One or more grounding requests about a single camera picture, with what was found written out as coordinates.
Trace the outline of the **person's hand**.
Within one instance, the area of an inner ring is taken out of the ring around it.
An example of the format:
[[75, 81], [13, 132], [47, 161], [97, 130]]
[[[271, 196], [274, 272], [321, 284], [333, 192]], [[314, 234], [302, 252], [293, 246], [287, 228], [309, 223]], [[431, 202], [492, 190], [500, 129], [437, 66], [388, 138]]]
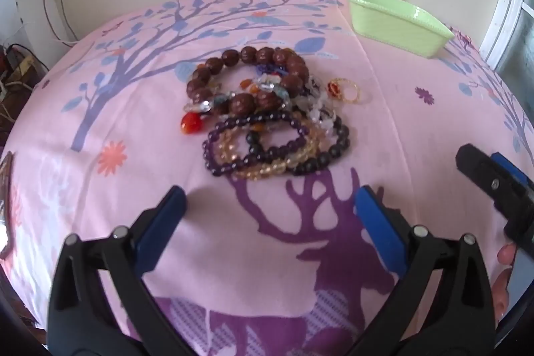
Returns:
[[504, 269], [498, 275], [492, 285], [492, 301], [494, 308], [495, 323], [499, 323], [506, 314], [510, 297], [507, 290], [507, 285], [511, 278], [511, 272], [515, 261], [517, 247], [515, 244], [507, 244], [503, 246], [497, 254], [498, 262]]

